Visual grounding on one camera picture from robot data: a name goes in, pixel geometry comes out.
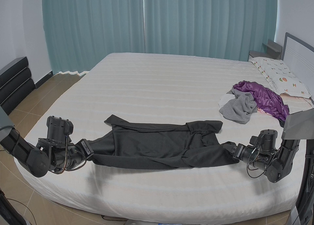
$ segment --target teal curtain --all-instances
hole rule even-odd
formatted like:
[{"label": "teal curtain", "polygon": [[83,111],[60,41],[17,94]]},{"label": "teal curtain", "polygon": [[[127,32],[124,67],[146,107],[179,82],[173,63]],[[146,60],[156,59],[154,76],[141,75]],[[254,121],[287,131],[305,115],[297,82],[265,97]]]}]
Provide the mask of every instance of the teal curtain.
[{"label": "teal curtain", "polygon": [[146,52],[247,61],[276,21],[277,0],[145,0]]},{"label": "teal curtain", "polygon": [[42,0],[53,73],[90,70],[112,52],[145,52],[143,0]]}]

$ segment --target mattress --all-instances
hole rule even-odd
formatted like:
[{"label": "mattress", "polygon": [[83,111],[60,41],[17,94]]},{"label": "mattress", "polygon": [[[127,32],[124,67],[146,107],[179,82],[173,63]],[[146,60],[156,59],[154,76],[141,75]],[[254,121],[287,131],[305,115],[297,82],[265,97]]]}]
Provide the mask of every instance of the mattress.
[{"label": "mattress", "polygon": [[[260,112],[237,124],[218,111],[220,97],[239,81],[270,88],[251,62],[163,54],[114,53],[105,57],[50,107],[26,136],[36,145],[46,137],[49,115],[73,122],[74,143],[94,140],[111,127],[115,114],[130,122],[183,125],[196,120],[221,120],[220,143],[249,144],[252,135],[276,129],[276,147],[283,128]],[[303,98],[283,96],[290,112],[312,108]],[[19,163],[24,178],[43,196],[85,211],[159,223],[227,224],[289,210],[296,201],[304,167],[305,142],[300,142],[291,173],[277,183],[265,176],[250,178],[246,164],[175,170],[130,170],[95,165],[35,178]]]}]

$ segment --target wall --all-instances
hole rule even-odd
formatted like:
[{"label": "wall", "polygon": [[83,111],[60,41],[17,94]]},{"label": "wall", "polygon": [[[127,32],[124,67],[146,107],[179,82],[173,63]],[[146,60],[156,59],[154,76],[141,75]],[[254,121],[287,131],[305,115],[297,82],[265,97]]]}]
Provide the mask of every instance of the wall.
[{"label": "wall", "polygon": [[275,42],[283,46],[286,32],[314,46],[314,0],[278,0]]},{"label": "wall", "polygon": [[0,0],[0,69],[27,56],[34,82],[51,71],[41,0]]}]

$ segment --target pillowcase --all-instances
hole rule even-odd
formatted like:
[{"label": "pillowcase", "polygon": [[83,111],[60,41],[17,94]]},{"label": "pillowcase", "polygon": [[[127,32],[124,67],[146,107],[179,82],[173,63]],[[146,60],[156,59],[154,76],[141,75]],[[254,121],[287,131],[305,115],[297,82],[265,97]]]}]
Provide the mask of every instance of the pillowcase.
[{"label": "pillowcase", "polygon": [[304,83],[302,83],[282,61],[271,58],[251,58],[252,62],[264,75],[274,92],[290,96],[310,98],[311,93]]}]

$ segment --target purple satin garment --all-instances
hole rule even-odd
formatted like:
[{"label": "purple satin garment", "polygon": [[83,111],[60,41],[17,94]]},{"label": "purple satin garment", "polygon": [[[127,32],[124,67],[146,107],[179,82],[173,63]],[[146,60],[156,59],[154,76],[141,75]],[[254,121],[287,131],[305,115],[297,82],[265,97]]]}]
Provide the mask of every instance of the purple satin garment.
[{"label": "purple satin garment", "polygon": [[286,117],[289,115],[289,107],[272,90],[265,88],[257,82],[248,81],[239,82],[233,88],[243,92],[250,92],[257,103],[257,107],[281,121],[286,121]]}]

